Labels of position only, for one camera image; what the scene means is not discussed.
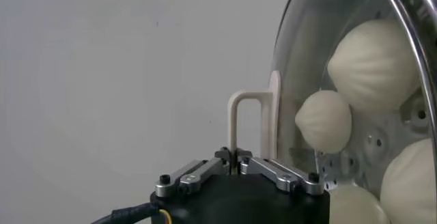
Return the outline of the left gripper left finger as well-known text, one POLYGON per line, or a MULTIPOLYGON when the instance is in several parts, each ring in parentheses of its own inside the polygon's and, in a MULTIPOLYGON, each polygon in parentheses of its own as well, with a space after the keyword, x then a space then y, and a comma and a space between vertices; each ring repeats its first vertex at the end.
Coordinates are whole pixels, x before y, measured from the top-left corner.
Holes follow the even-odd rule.
POLYGON ((173 197, 179 190, 186 194, 196 193, 211 176, 229 175, 233 165, 232 152, 222 147, 210 160, 193 160, 173 173, 160 175, 154 192, 161 198, 173 197))

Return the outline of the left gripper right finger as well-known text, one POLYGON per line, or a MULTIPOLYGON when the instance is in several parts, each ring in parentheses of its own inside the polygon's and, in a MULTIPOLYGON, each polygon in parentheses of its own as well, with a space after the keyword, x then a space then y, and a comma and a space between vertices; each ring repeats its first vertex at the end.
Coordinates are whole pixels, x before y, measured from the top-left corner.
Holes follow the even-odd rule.
POLYGON ((293 193, 300 189, 308 195, 324 193, 324 182, 318 173, 306 173, 295 167, 288 168, 273 159, 254 157, 250 151, 240 148, 236 150, 236 161, 241 174, 261 174, 280 191, 293 193))

